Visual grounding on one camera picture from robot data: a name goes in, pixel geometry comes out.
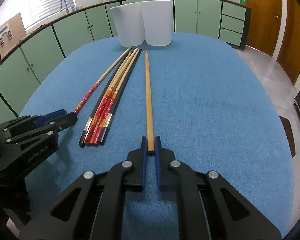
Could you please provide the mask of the red ribbed chopstick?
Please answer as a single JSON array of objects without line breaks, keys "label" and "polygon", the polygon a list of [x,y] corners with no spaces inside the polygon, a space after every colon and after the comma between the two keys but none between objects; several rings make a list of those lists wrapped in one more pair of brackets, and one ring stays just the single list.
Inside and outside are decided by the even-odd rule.
[{"label": "red ribbed chopstick", "polygon": [[107,105],[107,102],[109,101],[109,98],[111,97],[111,93],[113,91],[114,81],[118,77],[119,73],[121,72],[122,67],[126,64],[126,61],[130,57],[131,52],[129,52],[120,62],[120,65],[117,67],[116,72],[113,74],[113,77],[109,80],[109,84],[106,86],[105,91],[102,94],[102,97],[99,98],[95,110],[93,110],[93,115],[91,117],[91,120],[87,123],[84,134],[82,135],[82,138],[80,139],[79,145],[81,147],[84,147],[86,144],[89,144],[91,136],[94,134],[94,130],[97,128],[97,123],[99,119],[101,118],[101,115]]}]

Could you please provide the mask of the black chopstick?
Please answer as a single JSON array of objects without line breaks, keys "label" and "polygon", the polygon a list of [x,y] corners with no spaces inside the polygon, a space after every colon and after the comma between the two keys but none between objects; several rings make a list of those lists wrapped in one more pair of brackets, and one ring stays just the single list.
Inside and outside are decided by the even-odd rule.
[{"label": "black chopstick", "polygon": [[141,52],[142,52],[142,49],[138,49],[138,51],[132,58],[132,62],[128,65],[127,70],[123,75],[123,80],[121,80],[119,82],[117,89],[115,90],[115,92],[110,100],[109,106],[106,110],[106,114],[107,114],[106,118],[103,119],[103,122],[101,122],[102,126],[98,127],[97,139],[94,140],[94,142],[97,143],[98,145],[103,145],[106,140],[107,134],[108,134],[110,126],[111,126],[111,122],[116,113],[117,107],[120,103],[122,94],[124,93],[126,84],[130,78],[130,75],[135,67],[136,61],[138,60]]},{"label": "black chopstick", "polygon": [[106,85],[103,94],[98,99],[96,106],[91,116],[89,117],[84,131],[81,135],[81,138],[79,140],[79,146],[84,147],[86,144],[89,144],[93,136],[96,134],[98,122],[102,117],[103,111],[105,110],[107,103],[110,101],[110,98],[114,89],[116,88],[117,83],[121,80],[121,76],[126,71],[126,68],[128,67],[130,61],[132,60],[133,56],[136,54],[137,51],[137,48],[135,48],[133,51],[131,51],[131,48],[128,48],[123,53],[123,55],[119,57],[121,63],[117,67],[117,70],[115,70],[113,77],[109,80],[109,84]]}]

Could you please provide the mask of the wooden stool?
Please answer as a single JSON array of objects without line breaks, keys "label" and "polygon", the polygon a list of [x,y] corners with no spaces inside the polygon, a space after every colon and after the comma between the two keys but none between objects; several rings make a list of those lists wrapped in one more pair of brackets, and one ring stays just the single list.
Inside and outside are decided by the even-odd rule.
[{"label": "wooden stool", "polygon": [[282,116],[280,116],[280,120],[281,120],[282,125],[284,127],[284,130],[285,130],[285,133],[286,133],[286,136],[287,136],[287,140],[288,140],[288,143],[289,143],[291,156],[293,158],[293,157],[295,157],[296,151],[295,151],[295,142],[294,142],[293,131],[292,131],[290,121],[287,118],[284,118]]}]

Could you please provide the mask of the wooden door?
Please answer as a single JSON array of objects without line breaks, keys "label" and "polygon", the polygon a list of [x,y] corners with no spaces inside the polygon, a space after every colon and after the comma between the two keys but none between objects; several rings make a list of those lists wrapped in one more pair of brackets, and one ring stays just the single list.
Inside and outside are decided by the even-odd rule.
[{"label": "wooden door", "polygon": [[273,56],[279,35],[282,0],[247,0],[251,19],[247,45]]},{"label": "wooden door", "polygon": [[286,27],[277,61],[295,84],[300,74],[300,5],[297,0],[287,0]]}]

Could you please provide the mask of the cardboard panel with device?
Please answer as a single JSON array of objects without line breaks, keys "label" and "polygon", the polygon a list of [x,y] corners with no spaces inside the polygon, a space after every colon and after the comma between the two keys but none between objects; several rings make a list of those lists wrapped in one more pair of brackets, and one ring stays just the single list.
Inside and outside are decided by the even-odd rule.
[{"label": "cardboard panel with device", "polygon": [[0,55],[5,56],[24,37],[26,37],[25,27],[21,18],[21,13],[17,13],[7,22],[0,26]]}]

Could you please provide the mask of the green lower kitchen cabinets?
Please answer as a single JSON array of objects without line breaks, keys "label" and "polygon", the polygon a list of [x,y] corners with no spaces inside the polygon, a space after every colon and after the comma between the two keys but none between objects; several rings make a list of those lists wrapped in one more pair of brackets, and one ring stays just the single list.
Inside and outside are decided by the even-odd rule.
[{"label": "green lower kitchen cabinets", "polygon": [[[16,118],[45,78],[74,50],[117,35],[112,8],[118,0],[80,9],[23,37],[1,58],[0,123]],[[220,39],[244,49],[252,10],[229,0],[172,0],[172,30]]]}]

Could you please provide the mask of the kitchen faucet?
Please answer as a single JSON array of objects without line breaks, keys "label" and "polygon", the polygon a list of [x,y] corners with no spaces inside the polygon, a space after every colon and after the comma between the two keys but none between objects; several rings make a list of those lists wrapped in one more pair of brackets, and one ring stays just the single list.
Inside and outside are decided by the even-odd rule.
[{"label": "kitchen faucet", "polygon": [[62,12],[63,10],[65,10],[66,14],[70,14],[66,0],[60,1],[60,12]]}]

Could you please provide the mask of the white double utensil holder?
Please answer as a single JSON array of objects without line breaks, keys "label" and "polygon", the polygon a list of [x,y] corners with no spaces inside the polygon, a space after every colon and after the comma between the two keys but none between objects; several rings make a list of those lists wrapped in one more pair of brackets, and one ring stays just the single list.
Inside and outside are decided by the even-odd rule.
[{"label": "white double utensil holder", "polygon": [[172,1],[144,1],[112,7],[119,42],[123,47],[168,46],[172,42]]}]

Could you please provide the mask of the blue table mat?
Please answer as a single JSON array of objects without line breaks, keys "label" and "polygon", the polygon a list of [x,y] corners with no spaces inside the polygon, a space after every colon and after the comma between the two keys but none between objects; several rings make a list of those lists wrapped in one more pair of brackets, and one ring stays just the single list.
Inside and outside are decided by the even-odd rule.
[{"label": "blue table mat", "polygon": [[[151,75],[154,134],[193,170],[216,170],[284,237],[293,207],[294,174],[287,137],[264,87],[227,43],[173,33],[169,46],[143,44],[103,146],[80,148],[87,119],[109,77],[59,133],[59,150],[26,178],[35,218],[83,172],[107,172],[146,135],[145,49]],[[117,37],[82,46],[33,93],[20,115],[70,112],[125,48]],[[160,192],[147,158],[143,193],[126,194],[122,239],[179,239],[174,192]]]}]

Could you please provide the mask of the red floral chopstick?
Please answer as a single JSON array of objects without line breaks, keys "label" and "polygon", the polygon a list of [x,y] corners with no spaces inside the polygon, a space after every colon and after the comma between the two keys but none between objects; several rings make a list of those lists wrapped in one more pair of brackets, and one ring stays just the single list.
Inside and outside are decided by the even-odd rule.
[{"label": "red floral chopstick", "polygon": [[132,65],[132,61],[135,59],[138,48],[135,48],[133,52],[128,54],[128,57],[125,59],[123,64],[119,67],[117,74],[115,74],[114,78],[111,80],[110,85],[108,86],[105,95],[103,96],[100,105],[98,106],[97,111],[94,114],[94,117],[91,121],[89,129],[87,131],[86,136],[84,137],[85,145],[94,145],[96,144],[97,135],[101,130],[101,126],[105,122],[106,115],[109,111],[109,107],[112,104],[119,84],[124,80],[128,68]]},{"label": "red floral chopstick", "polygon": [[128,52],[131,50],[131,47],[128,47],[115,61],[112,63],[112,65],[109,66],[109,68],[98,78],[98,80],[93,84],[93,86],[88,90],[88,92],[85,94],[83,99],[79,102],[77,107],[74,110],[75,114],[78,114],[79,111],[82,109],[82,107],[85,105],[87,100],[90,98],[90,96],[93,94],[95,89],[101,84],[101,82],[104,80],[104,78],[113,70],[115,66],[118,65],[119,61],[123,59]]}]

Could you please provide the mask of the plain wooden chopstick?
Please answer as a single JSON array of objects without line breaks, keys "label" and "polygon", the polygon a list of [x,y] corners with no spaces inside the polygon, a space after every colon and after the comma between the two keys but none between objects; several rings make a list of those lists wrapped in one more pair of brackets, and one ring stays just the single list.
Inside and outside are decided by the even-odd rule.
[{"label": "plain wooden chopstick", "polygon": [[151,80],[149,71],[148,51],[145,50],[145,81],[146,81],[146,124],[147,124],[147,152],[148,155],[154,155],[154,131],[153,131],[153,113],[151,98]]}]

